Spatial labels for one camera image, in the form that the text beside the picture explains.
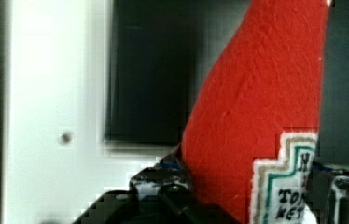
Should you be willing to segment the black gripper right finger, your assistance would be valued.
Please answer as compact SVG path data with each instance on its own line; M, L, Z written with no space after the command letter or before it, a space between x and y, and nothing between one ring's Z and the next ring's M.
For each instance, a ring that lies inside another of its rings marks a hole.
M306 202L317 224L349 224L349 166L314 162Z

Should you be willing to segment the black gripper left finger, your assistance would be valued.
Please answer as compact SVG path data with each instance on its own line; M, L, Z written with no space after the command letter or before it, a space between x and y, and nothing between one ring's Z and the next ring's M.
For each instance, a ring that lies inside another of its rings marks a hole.
M129 182L129 189L143 200L146 196L157 195L161 187L170 185L194 191L192 175L182 159L181 145L177 145L154 166L144 168L134 175Z

